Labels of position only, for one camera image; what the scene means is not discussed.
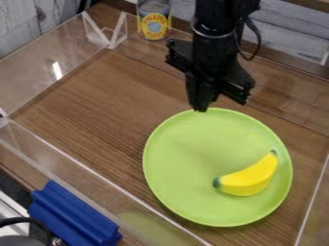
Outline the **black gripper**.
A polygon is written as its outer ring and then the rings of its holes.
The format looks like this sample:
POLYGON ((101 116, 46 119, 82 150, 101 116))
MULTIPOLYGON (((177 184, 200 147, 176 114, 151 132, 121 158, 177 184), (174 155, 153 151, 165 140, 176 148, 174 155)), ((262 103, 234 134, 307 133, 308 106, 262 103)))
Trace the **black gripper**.
POLYGON ((166 63, 185 74, 188 102, 196 111, 206 112, 221 94, 241 105, 248 103, 256 81, 238 62, 244 30, 241 22, 222 36, 194 31, 192 41, 166 41, 166 63))

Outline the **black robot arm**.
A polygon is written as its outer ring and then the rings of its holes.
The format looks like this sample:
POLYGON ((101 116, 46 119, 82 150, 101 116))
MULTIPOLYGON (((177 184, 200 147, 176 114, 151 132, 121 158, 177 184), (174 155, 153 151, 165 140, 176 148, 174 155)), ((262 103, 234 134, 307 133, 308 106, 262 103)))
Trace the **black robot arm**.
POLYGON ((261 0, 196 0, 192 21, 193 40, 169 38, 166 63, 185 74, 188 102, 205 112, 224 94, 237 103, 248 102, 256 81, 238 62, 250 61, 261 46, 261 33, 249 15, 260 10, 261 0), (246 57, 241 41, 245 26, 257 37, 254 53, 246 57))

